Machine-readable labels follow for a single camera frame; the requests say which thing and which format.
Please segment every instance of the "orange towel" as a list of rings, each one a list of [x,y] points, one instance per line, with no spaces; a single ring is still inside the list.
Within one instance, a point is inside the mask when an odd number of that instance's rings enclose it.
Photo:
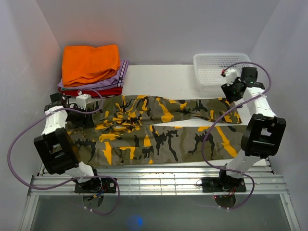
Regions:
[[[64,87],[77,87],[114,76],[120,68],[117,45],[65,47],[62,61]]]

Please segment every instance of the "wire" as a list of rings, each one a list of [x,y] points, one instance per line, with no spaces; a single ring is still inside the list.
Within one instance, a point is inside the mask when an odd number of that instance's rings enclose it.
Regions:
[[[14,170],[14,168],[13,168],[13,166],[12,166],[12,163],[11,163],[11,152],[12,152],[12,149],[13,149],[15,143],[18,141],[18,139],[19,139],[22,135],[24,135],[27,131],[29,131],[29,130],[30,130],[31,128],[33,128],[35,125],[37,125],[38,123],[40,123],[40,122],[43,121],[44,119],[50,117],[52,114],[54,114],[54,113],[56,113],[56,112],[65,110],[65,111],[77,112],[77,113],[81,113],[81,114],[85,114],[85,115],[90,115],[90,114],[93,114],[93,113],[96,113],[96,112],[100,111],[100,110],[102,109],[102,107],[103,107],[103,97],[101,96],[101,94],[100,94],[98,91],[93,90],[93,89],[83,89],[83,90],[91,90],[91,91],[93,91],[93,92],[95,92],[96,94],[99,95],[99,97],[100,97],[101,100],[102,100],[102,103],[101,103],[101,105],[99,106],[98,109],[96,109],[96,110],[94,110],[94,111],[90,111],[90,112],[82,112],[82,111],[79,111],[79,110],[76,110],[76,109],[73,109],[73,108],[59,108],[59,109],[56,109],[56,110],[54,110],[52,113],[43,116],[41,119],[37,120],[36,122],[34,122],[33,124],[31,124],[29,127],[25,128],[25,129],[24,129],[22,132],[20,132],[20,133],[15,137],[15,139],[12,141],[12,143],[11,143],[11,145],[10,145],[10,147],[9,147],[8,153],[7,153],[7,162],[8,162],[8,166],[9,166],[9,169],[10,169],[11,173],[12,173],[12,174],[14,175],[14,177],[15,177],[19,182],[21,182],[23,185],[25,185],[25,186],[27,186],[27,187],[29,187],[29,188],[31,188],[31,189],[36,189],[36,190],[48,190],[48,189],[55,189],[55,188],[60,187],[60,186],[62,186],[62,185],[64,185],[64,184],[67,184],[68,182],[71,182],[71,181],[80,179],[80,177],[71,178],[71,179],[69,179],[69,180],[66,180],[66,181],[60,183],[60,184],[56,184],[56,185],[53,185],[53,186],[50,186],[50,187],[37,187],[37,186],[35,186],[35,185],[29,184],[29,183],[27,183],[26,181],[24,181],[24,180],[15,172],[15,170]],[[102,176],[102,175],[99,175],[99,176],[92,176],[92,177],[83,177],[83,178],[84,178],[84,179],[91,179],[91,178],[109,178],[109,179],[111,179],[111,180],[115,183],[116,188],[117,188],[117,191],[118,191],[117,201],[116,201],[114,207],[113,207],[108,213],[100,213],[100,214],[101,214],[101,215],[108,215],[108,214],[112,213],[112,212],[115,210],[115,208],[116,208],[116,206],[117,206],[117,204],[118,204],[118,202],[119,202],[119,198],[120,198],[120,187],[119,187],[119,185],[118,185],[116,179],[114,179],[114,178],[112,178],[112,177],[109,177],[109,176]]]
[[[222,71],[222,74],[223,74],[226,70],[228,70],[229,68],[231,68],[232,66],[235,66],[235,65],[238,65],[238,64],[252,64],[252,65],[255,65],[255,66],[260,67],[260,68],[266,73],[266,75],[267,75],[267,77],[268,77],[268,79],[269,79],[269,87],[262,93],[262,95],[266,94],[266,93],[270,90],[270,88],[271,88],[271,78],[270,78],[270,74],[268,73],[268,71],[267,71],[264,67],[262,67],[262,66],[259,65],[259,64],[256,64],[256,63],[253,63],[253,62],[238,62],[238,63],[234,63],[234,64],[228,66],[226,69],[224,69],[224,70]],[[244,201],[242,201],[241,203],[239,203],[238,205],[234,206],[234,207],[231,207],[231,208],[222,207],[222,208],[224,208],[224,209],[236,209],[236,208],[239,208],[239,207],[241,207],[242,205],[244,205],[244,204],[249,200],[249,198],[252,196],[252,194],[253,194],[253,192],[254,192],[254,190],[255,190],[255,181],[254,181],[254,179],[253,179],[251,176],[249,176],[249,175],[246,174],[246,173],[242,173],[242,172],[237,171],[237,170],[234,170],[234,169],[223,168],[223,167],[219,167],[219,166],[215,166],[215,165],[211,164],[211,163],[206,159],[206,157],[205,157],[205,151],[204,151],[205,142],[206,142],[206,140],[207,140],[207,138],[208,138],[210,132],[212,131],[212,129],[215,127],[215,125],[216,125],[222,118],[224,118],[225,115],[227,115],[229,112],[233,111],[234,109],[236,109],[236,108],[238,108],[238,107],[241,107],[242,105],[244,105],[244,104],[246,104],[246,103],[249,103],[249,102],[251,102],[251,101],[253,101],[253,100],[255,100],[255,99],[261,97],[262,95],[261,95],[261,94],[260,94],[260,95],[257,95],[257,96],[255,96],[255,97],[253,97],[253,98],[251,98],[251,99],[249,99],[249,100],[246,100],[246,101],[244,101],[243,103],[240,103],[240,104],[238,104],[238,105],[236,105],[236,106],[230,108],[229,110],[227,110],[224,114],[222,114],[222,115],[212,124],[212,126],[208,129],[208,132],[205,134],[205,137],[204,137],[204,139],[203,139],[201,153],[202,153],[202,157],[203,157],[204,161],[205,161],[209,166],[211,166],[211,167],[213,167],[213,168],[216,168],[216,169],[218,169],[218,170],[224,170],[224,171],[236,172],[236,173],[242,174],[243,176],[248,177],[248,178],[252,181],[252,189],[251,189],[251,192],[249,193],[249,195],[246,197],[246,199],[245,199]]]

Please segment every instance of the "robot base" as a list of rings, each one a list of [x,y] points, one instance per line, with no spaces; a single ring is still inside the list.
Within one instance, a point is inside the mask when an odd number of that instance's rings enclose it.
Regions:
[[[115,193],[116,192],[116,185],[112,179],[109,178],[101,178],[102,187],[104,188],[104,193]],[[80,184],[77,182],[75,186],[75,193],[98,193],[98,192],[92,192],[90,190],[84,190],[80,186]]]
[[[218,177],[204,177],[202,181],[202,191],[205,193],[228,193],[232,187],[223,185],[221,180]],[[236,192],[244,193],[246,192],[245,182],[242,179],[239,186],[236,187]]]

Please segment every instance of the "red towel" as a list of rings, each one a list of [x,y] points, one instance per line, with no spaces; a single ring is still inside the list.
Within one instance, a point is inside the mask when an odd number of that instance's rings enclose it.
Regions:
[[[107,90],[98,90],[101,96],[110,96],[110,95],[121,95],[123,88],[111,88]],[[78,90],[61,90],[58,88],[59,92],[64,93],[69,96],[78,96]],[[99,95],[91,90],[82,90],[83,94],[89,94],[92,98],[99,98]]]

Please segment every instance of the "camouflage fabric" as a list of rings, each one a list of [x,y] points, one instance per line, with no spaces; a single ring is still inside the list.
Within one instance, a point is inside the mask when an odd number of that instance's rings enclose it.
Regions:
[[[88,109],[100,102],[89,103]],[[99,113],[83,127],[67,124],[81,160],[92,166],[119,166],[203,161],[201,144],[208,127],[164,127],[152,124],[199,117],[214,121],[229,109],[225,99],[168,100],[154,96],[117,96],[104,100]],[[240,123],[237,111],[223,119]],[[246,126],[221,126],[205,144],[208,159],[230,159],[240,151]]]

